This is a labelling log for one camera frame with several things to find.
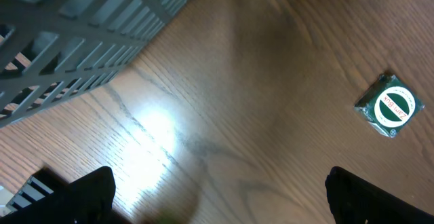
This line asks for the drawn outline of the round white red lid cup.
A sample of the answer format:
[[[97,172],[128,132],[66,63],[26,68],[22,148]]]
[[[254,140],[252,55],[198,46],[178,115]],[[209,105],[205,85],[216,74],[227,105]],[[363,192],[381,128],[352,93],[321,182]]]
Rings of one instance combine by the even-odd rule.
[[[394,138],[425,105],[398,76],[386,71],[354,104],[354,110],[381,135]]]

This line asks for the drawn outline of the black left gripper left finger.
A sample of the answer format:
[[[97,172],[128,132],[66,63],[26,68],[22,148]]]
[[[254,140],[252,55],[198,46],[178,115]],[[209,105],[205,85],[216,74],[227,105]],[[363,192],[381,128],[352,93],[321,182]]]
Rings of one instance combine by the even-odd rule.
[[[100,167],[65,182],[49,168],[32,174],[6,204],[11,212],[3,224],[104,223],[110,219],[115,197],[113,171]]]

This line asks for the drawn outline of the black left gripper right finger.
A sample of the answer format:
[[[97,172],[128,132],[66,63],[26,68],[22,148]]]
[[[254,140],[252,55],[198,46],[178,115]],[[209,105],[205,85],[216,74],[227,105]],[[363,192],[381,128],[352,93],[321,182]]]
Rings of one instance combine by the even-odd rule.
[[[432,223],[433,215],[335,166],[325,180],[336,223]]]

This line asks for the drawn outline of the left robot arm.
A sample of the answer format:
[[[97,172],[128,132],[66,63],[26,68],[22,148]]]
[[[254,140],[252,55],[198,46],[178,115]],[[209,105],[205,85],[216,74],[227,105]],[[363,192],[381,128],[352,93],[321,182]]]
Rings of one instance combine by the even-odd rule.
[[[325,179],[336,223],[432,223],[433,215],[335,166]],[[32,174],[6,203],[2,223],[127,223],[113,210],[115,180],[108,166],[66,183],[49,168]]]

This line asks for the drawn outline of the grey plastic mesh basket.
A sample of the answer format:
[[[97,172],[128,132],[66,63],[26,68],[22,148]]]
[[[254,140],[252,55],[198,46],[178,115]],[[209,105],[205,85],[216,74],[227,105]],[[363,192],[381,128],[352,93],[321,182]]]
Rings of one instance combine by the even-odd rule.
[[[1,125],[110,82],[189,0],[1,0]]]

